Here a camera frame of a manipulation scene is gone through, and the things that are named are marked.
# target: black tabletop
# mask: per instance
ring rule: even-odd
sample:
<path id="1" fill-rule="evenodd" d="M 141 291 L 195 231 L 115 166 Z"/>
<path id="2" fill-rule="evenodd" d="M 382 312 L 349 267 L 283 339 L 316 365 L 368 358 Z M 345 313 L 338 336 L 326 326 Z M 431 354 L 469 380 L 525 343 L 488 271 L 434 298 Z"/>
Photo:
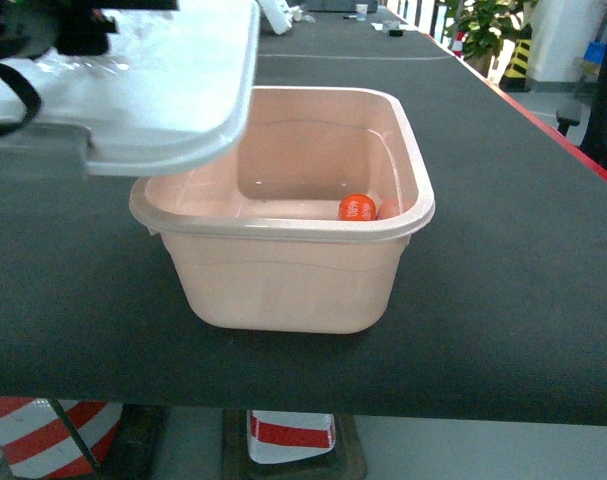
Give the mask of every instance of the black tabletop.
<path id="1" fill-rule="evenodd" d="M 0 395 L 607 425 L 607 183 L 427 37 L 314 17 L 256 83 L 395 95 L 435 192 L 381 320 L 209 326 L 133 179 L 0 176 Z"/>

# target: red and white striped barrier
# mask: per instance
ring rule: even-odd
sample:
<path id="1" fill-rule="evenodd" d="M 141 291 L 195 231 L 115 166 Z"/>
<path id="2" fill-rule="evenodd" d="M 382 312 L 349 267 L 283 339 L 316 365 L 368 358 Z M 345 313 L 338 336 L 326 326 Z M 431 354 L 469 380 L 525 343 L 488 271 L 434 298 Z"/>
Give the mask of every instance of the red and white striped barrier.
<path id="1" fill-rule="evenodd" d="M 59 402 L 96 463 L 116 436 L 123 405 Z M 67 478 L 93 472 L 48 400 L 0 397 L 0 446 L 15 477 Z"/>
<path id="2" fill-rule="evenodd" d="M 456 34 L 456 40 L 454 40 L 454 44 L 452 45 L 452 52 L 459 58 L 463 57 L 463 35 L 465 32 L 459 31 Z"/>
<path id="3" fill-rule="evenodd" d="M 256 463 L 303 460 L 330 452 L 336 443 L 334 415 L 248 411 L 248 450 Z"/>

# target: plastic lid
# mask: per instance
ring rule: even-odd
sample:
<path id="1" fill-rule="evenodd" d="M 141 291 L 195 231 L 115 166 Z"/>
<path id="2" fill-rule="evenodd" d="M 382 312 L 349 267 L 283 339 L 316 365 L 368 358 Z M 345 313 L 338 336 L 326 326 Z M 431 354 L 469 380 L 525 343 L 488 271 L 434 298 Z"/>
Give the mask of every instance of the plastic lid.
<path id="1" fill-rule="evenodd" d="M 117 15 L 122 33 L 110 37 L 113 48 L 105 59 L 5 62 L 41 95 L 35 122 L 89 129 L 85 167 L 90 175 L 177 173 L 230 150 L 248 117 L 258 44 L 256 3 L 182 0 L 177 12 Z M 128 28 L 139 35 L 136 41 L 128 40 Z M 0 120 L 20 117 L 21 111 L 19 100 L 0 82 Z"/>

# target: white wall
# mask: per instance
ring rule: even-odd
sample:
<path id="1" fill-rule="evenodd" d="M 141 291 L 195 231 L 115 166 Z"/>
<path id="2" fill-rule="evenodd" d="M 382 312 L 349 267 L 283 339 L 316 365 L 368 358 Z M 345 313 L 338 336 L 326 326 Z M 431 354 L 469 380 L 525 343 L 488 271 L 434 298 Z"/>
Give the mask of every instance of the white wall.
<path id="1" fill-rule="evenodd" d="M 534 29 L 529 76 L 538 82 L 575 82 L 574 65 L 594 40 L 605 5 L 602 0 L 540 0 Z"/>

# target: traffic cone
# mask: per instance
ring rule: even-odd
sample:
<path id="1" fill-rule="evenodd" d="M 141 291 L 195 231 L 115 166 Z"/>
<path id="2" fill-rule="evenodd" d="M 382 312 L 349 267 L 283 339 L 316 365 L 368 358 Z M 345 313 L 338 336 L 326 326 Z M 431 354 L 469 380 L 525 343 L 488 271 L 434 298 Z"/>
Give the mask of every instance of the traffic cone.
<path id="1" fill-rule="evenodd" d="M 320 413 L 248 412 L 248 453 L 259 464 L 280 464 L 332 451 L 334 415 Z"/>
<path id="2" fill-rule="evenodd" d="M 504 92 L 527 92 L 525 85 L 527 64 L 530 59 L 532 45 L 532 27 L 528 24 L 521 31 L 521 38 L 516 41 L 514 53 L 499 82 L 499 88 Z"/>
<path id="3" fill-rule="evenodd" d="M 12 475 L 36 479 L 94 473 L 116 436 L 122 408 L 120 403 L 0 397 L 0 447 Z"/>
<path id="4" fill-rule="evenodd" d="M 463 56 L 463 35 L 465 32 L 457 32 L 456 40 L 452 44 L 452 52 L 454 56 L 461 58 Z"/>

